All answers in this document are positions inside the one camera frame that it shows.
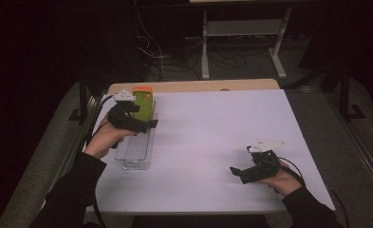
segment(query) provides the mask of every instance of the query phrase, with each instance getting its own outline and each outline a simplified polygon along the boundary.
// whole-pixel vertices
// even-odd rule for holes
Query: table
[[[134,85],[140,84],[112,85],[109,93]],[[286,212],[280,195],[268,186],[242,184],[230,171],[230,166],[241,169],[253,166],[246,146],[258,138],[285,141],[287,145],[274,152],[293,161],[306,177],[312,194],[335,209],[285,92],[277,89],[274,80],[149,85],[154,90],[159,114],[151,166],[148,170],[123,170],[114,160],[114,151],[103,158],[107,167],[96,189],[102,212],[125,215]],[[114,104],[109,102],[97,123]]]

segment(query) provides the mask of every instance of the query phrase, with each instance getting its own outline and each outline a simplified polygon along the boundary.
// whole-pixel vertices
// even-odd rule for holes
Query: clear plastic container
[[[147,170],[150,168],[156,129],[124,138],[116,150],[115,160],[121,162],[122,169]]]

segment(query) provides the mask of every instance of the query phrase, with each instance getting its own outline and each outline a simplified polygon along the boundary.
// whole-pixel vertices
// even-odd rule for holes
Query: hand
[[[99,130],[92,137],[84,153],[101,159],[108,154],[113,144],[122,142],[125,136],[136,134],[137,132],[134,131],[116,128],[107,120],[107,116],[105,116],[100,123]]]
[[[281,165],[288,167],[288,165],[282,161],[280,161],[280,163]],[[262,179],[258,182],[265,183],[269,187],[274,188],[284,197],[302,187],[302,184],[296,178],[282,169],[280,169],[274,177]]]

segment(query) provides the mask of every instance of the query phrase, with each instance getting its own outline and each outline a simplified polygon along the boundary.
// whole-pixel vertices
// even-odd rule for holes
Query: table leg
[[[283,65],[281,64],[280,59],[278,58],[278,51],[280,50],[281,42],[283,41],[284,34],[286,32],[290,11],[291,11],[291,8],[287,8],[286,11],[284,12],[284,17],[280,24],[280,29],[278,29],[276,42],[273,47],[269,48],[269,53],[270,53],[272,62],[274,63],[275,70],[277,70],[278,77],[280,77],[280,79],[287,78],[287,74],[283,68]]]
[[[201,53],[201,78],[208,80],[210,78],[209,73],[209,61],[207,59],[207,11],[204,10],[203,15],[203,52]]]

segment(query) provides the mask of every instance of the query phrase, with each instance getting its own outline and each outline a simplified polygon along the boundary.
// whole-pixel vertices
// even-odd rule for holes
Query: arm
[[[94,202],[98,179],[106,167],[100,159],[115,142],[134,134],[117,129],[104,119],[70,171],[47,194],[46,204],[29,227],[83,227],[85,209]]]
[[[282,201],[293,218],[292,227],[343,227],[337,221],[333,211],[314,198],[306,187],[286,171],[280,169],[275,177],[263,179],[260,182],[274,188],[284,196]]]

